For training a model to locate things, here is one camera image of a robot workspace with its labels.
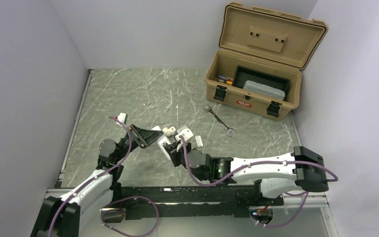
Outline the yellow tool in toolbox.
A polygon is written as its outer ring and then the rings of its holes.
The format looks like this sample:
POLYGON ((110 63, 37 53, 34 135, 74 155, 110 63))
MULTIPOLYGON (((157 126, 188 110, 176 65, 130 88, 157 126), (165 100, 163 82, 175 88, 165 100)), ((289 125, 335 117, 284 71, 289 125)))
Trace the yellow tool in toolbox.
POLYGON ((233 79, 221 75, 216 75, 216 81, 228 85, 233 85, 233 79))

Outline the black toolbox left latch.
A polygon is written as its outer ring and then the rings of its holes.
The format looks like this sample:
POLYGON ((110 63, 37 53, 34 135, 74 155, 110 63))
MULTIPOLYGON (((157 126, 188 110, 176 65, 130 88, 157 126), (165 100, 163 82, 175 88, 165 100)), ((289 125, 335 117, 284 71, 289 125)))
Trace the black toolbox left latch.
POLYGON ((227 94, 227 87, 217 85, 213 99, 218 101, 224 101, 227 94))

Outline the black toolbox right latch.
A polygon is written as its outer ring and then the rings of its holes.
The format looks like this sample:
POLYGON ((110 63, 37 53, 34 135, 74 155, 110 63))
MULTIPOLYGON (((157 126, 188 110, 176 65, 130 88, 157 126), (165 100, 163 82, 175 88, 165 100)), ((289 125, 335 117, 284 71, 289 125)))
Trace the black toolbox right latch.
POLYGON ((281 105, 282 105, 281 103, 271 101, 271 103, 269 104, 269 106, 266 109, 267 115, 278 118, 280 116, 279 110, 281 108, 281 105))

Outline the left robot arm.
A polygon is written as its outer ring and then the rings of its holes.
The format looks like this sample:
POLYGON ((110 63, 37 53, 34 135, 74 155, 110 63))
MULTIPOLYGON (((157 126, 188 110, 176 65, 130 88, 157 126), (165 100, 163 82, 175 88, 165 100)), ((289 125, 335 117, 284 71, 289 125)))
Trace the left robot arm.
POLYGON ((122 162, 136 148, 146 148, 164 133, 159 127, 142 129, 119 123, 126 135, 118 142, 106 139, 99 146, 97 166, 77 187, 60 197, 44 199, 31 236, 77 237, 92 214, 104 206, 116 207, 122 201, 118 182, 122 162))

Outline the silver open-end wrench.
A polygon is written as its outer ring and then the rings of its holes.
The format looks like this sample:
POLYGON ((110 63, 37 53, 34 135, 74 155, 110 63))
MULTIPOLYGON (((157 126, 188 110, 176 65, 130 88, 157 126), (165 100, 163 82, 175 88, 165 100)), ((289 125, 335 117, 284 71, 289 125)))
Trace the silver open-end wrench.
POLYGON ((228 127, 213 111, 212 107, 209 105, 204 105, 203 110, 210 114, 218 123, 219 125, 225 130, 226 135, 228 137, 233 138, 236 134, 236 131, 233 128, 228 127))

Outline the black toolbox latch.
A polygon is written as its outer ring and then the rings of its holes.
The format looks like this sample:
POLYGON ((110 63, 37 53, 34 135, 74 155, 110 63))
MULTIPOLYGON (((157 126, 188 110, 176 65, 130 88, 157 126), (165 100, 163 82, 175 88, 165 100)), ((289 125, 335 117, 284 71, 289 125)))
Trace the black toolbox latch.
POLYGON ((269 106, 266 109, 267 115, 278 118, 280 116, 279 110, 281 108, 281 105, 282 105, 281 103, 271 101, 271 103, 269 104, 269 106))
POLYGON ((217 85, 213 99, 218 101, 224 101, 227 94, 227 87, 217 85))

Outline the white battery cover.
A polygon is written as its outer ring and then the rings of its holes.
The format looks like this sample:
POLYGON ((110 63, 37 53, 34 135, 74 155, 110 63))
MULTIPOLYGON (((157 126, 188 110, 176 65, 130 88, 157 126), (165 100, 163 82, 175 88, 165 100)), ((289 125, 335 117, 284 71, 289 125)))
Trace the white battery cover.
POLYGON ((195 136, 195 141, 196 141, 196 145, 197 145, 199 148, 203 147, 203 141, 202 141, 201 136, 199 136, 199 135, 195 136))

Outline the tan plastic toolbox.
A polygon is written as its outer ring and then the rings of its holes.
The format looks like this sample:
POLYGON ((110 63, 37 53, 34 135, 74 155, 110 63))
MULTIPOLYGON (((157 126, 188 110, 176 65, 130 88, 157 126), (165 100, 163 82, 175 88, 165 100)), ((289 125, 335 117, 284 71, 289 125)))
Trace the tan plastic toolbox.
POLYGON ((323 21, 243 6, 238 2, 227 4, 219 50, 204 80, 207 100, 271 120, 283 120, 299 106, 302 71, 327 31, 328 26, 323 21), (285 99, 274 99, 216 81, 216 75, 233 79, 237 66, 288 79, 289 89, 285 99), (224 101, 213 99, 217 85, 227 87, 224 101), (266 113, 271 101, 282 104, 278 118, 266 113))

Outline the black tray in toolbox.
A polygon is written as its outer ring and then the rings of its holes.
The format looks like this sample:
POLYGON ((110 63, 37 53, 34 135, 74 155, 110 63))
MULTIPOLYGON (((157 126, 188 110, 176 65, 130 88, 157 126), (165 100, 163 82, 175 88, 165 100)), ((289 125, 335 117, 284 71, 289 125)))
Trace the black tray in toolbox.
POLYGON ((233 86, 243 89, 244 83, 247 80, 265 84, 277 89, 281 89, 285 92, 286 95, 288 93, 290 82, 288 79, 282 77, 263 73, 243 66, 237 66, 233 78, 233 86))

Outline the white remote control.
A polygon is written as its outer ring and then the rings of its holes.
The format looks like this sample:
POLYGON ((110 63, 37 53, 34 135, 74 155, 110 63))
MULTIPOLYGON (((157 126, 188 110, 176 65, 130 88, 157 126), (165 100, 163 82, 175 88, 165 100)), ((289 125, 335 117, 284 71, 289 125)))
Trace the white remote control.
MULTIPOLYGON (((160 126, 155 126, 152 129, 153 130, 161 130, 162 131, 162 128, 160 128, 160 126)), ((162 148, 163 145, 165 145, 165 144, 166 145, 172 144, 171 141, 169 140, 169 137, 166 137, 164 134, 156 140, 156 143, 159 146, 159 148, 162 150, 162 152, 163 152, 163 148, 162 148)))

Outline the white plastic pipe elbow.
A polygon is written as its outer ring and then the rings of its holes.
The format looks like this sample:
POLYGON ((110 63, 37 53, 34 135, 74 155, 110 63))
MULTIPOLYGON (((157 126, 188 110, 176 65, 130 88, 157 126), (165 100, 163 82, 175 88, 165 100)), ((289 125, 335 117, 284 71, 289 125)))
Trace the white plastic pipe elbow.
POLYGON ((177 134, 177 130, 174 126, 162 128, 162 132, 166 137, 173 137, 177 134))

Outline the grey plastic case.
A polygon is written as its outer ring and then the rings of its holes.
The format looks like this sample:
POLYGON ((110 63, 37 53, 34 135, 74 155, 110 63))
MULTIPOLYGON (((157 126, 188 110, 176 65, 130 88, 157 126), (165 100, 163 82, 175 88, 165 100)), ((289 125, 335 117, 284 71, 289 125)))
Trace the grey plastic case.
POLYGON ((281 89, 277 89, 251 80, 247 80, 244 83, 243 89, 278 100, 284 100, 286 96, 285 92, 281 89))

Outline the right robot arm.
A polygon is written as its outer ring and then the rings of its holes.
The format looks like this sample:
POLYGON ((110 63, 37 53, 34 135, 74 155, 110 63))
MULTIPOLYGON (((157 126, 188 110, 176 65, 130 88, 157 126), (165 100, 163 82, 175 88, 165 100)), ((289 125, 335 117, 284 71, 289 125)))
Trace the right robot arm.
POLYGON ((175 167, 182 165, 202 187, 259 181, 260 186, 252 191, 258 205, 290 191, 320 193, 329 189, 323 157, 304 146, 267 158, 214 157, 181 142, 160 142, 158 146, 175 167))

